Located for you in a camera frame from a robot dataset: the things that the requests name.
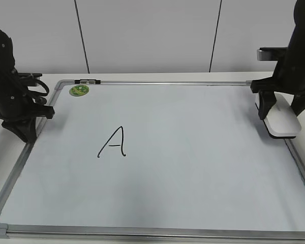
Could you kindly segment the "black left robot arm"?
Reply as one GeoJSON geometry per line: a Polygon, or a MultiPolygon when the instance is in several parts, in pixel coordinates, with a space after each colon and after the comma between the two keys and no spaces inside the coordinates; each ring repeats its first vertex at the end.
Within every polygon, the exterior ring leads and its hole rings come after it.
{"type": "MultiPolygon", "coordinates": [[[[53,106],[46,104],[48,86],[39,78],[41,74],[22,73],[15,69],[13,44],[10,37],[0,30],[0,119],[2,127],[18,136],[23,142],[34,144],[38,132],[37,118],[54,117],[53,106]]],[[[89,94],[93,101],[80,103],[84,112],[83,126],[92,124],[100,128],[117,127],[133,122],[142,125],[153,118],[154,110],[162,107],[162,94],[168,86],[212,86],[211,81],[101,81],[62,80],[57,89],[68,84],[88,91],[90,86],[98,88],[98,94],[89,94]]]]}

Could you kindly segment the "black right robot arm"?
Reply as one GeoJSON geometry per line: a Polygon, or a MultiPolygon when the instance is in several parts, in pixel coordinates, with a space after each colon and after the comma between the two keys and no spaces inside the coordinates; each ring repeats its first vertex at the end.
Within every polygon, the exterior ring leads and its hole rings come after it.
{"type": "Polygon", "coordinates": [[[296,116],[305,110],[305,1],[296,1],[295,27],[287,47],[261,47],[259,61],[275,61],[272,76],[253,80],[250,88],[259,96],[258,115],[264,120],[275,105],[275,93],[293,95],[290,105],[296,116]]]}

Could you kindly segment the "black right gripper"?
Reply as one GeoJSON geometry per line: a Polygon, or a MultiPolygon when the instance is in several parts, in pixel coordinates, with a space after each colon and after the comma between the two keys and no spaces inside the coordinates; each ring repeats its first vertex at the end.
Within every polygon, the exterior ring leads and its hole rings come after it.
{"type": "Polygon", "coordinates": [[[295,95],[291,103],[291,108],[296,116],[299,116],[305,110],[305,89],[284,88],[278,84],[278,80],[274,77],[252,80],[250,89],[252,93],[258,93],[259,95],[258,115],[261,120],[267,117],[270,109],[277,102],[274,92],[295,95]]]}

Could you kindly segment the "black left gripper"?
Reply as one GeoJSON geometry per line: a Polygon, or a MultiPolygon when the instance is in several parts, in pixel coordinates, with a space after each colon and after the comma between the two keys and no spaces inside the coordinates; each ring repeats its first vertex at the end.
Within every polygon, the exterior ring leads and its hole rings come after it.
{"type": "Polygon", "coordinates": [[[18,136],[25,143],[34,143],[37,139],[36,118],[52,119],[55,114],[52,106],[37,103],[26,104],[21,109],[6,108],[0,111],[2,127],[18,136]]]}

